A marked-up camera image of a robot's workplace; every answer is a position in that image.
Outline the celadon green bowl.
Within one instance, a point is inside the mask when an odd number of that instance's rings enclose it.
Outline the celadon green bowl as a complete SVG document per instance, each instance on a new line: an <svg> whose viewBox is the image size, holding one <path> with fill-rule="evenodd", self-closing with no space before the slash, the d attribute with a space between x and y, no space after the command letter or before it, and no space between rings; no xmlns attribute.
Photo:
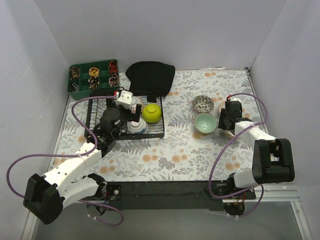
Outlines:
<svg viewBox="0 0 320 240"><path fill-rule="evenodd" d="M194 119L195 128L202 134L210 134L218 127L217 119L209 113L200 113Z"/></svg>

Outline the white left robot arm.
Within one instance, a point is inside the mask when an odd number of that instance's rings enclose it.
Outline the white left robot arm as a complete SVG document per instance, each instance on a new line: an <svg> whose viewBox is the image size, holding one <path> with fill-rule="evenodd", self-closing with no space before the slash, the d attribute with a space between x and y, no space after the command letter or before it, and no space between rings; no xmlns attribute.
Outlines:
<svg viewBox="0 0 320 240"><path fill-rule="evenodd" d="M128 122L139 122L142 106L136 104L107 108L93 132L77 151L56 168L43 175L34 174L28 182L23 205L44 224L55 221L67 206L90 197L102 200L107 194L107 181L96 173L75 181L83 171L101 160L116 145Z"/></svg>

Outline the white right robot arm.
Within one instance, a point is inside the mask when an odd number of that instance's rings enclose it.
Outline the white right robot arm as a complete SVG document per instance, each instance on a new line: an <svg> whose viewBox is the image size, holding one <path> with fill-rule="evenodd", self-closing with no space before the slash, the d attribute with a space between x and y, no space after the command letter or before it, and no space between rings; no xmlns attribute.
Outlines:
<svg viewBox="0 0 320 240"><path fill-rule="evenodd" d="M225 102L220 111L218 128L231 132L253 149L252 167L233 173L226 180L226 192L230 198L239 198L245 188L294 181L295 169L290 141L275 138L254 125L249 118L244 118L240 101Z"/></svg>

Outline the beige tan bowl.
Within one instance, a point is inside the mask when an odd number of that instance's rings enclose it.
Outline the beige tan bowl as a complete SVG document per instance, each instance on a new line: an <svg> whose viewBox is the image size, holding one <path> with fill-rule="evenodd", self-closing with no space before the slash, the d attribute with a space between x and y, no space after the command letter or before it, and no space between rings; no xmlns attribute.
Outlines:
<svg viewBox="0 0 320 240"><path fill-rule="evenodd" d="M224 135L227 137L227 138L229 138L229 139L232 139L235 135L232 133L232 132L230 132L229 130L225 130L224 131Z"/></svg>

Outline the white pink interior bowl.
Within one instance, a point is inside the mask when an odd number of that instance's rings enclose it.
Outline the white pink interior bowl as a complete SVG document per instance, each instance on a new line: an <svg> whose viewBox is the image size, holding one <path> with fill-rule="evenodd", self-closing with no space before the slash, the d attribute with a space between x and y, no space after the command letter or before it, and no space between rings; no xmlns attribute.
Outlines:
<svg viewBox="0 0 320 240"><path fill-rule="evenodd" d="M219 111L219 113L221 113L222 112L222 109L224 109L225 108L225 101L223 101L223 102L221 102L220 104L219 104L219 106L218 106L218 111Z"/></svg>

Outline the floral brown leaf bowl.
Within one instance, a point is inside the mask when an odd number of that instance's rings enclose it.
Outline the floral brown leaf bowl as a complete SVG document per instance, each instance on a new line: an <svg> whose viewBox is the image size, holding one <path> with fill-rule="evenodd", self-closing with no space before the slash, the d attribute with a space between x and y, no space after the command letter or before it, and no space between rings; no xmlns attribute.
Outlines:
<svg viewBox="0 0 320 240"><path fill-rule="evenodd" d="M206 95L198 95L192 100L192 106L199 113L209 113L214 109L214 101Z"/></svg>

